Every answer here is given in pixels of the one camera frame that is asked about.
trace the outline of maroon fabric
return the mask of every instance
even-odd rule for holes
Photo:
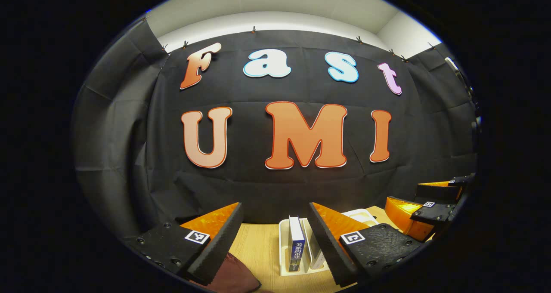
[[[228,252],[214,280],[205,288],[216,293],[249,293],[260,287],[260,281],[238,258]]]

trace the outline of blue book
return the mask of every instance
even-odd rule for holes
[[[298,271],[303,257],[305,238],[299,217],[289,217],[289,271]]]

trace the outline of white tray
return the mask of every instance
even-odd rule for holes
[[[342,214],[352,217],[352,219],[365,223],[369,226],[379,224],[377,220],[375,220],[375,218],[365,209],[351,210]],[[306,238],[306,242],[303,250],[303,257],[300,260],[299,270],[291,272],[289,272],[289,264],[285,256],[285,250],[289,249],[289,219],[279,222],[279,275],[281,276],[297,276],[329,270],[327,261],[323,263],[322,268],[310,269],[310,263],[312,261],[310,252],[310,237],[312,236],[312,229],[308,219],[300,218],[299,220],[303,226],[303,233]]]

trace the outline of wooden table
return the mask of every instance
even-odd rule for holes
[[[379,223],[397,228],[386,216],[384,209],[373,206],[366,210]],[[274,293],[333,293],[344,289],[335,284],[329,270],[306,275],[280,276],[278,224],[242,224],[230,253],[240,259],[262,283],[261,290]]]

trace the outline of white wall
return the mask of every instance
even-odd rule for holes
[[[415,19],[398,11],[377,33],[378,38],[398,56],[409,58],[441,43],[441,40]]]
[[[356,40],[356,37],[360,36],[364,43],[389,50],[387,44],[378,36],[359,27],[325,17],[282,11],[255,11],[215,17],[184,26],[157,39],[163,46],[168,44],[166,51],[171,52],[181,48],[185,40],[188,41],[188,44],[191,44],[226,34],[250,32],[253,26],[256,26],[258,31],[311,31],[346,37],[352,40]]]

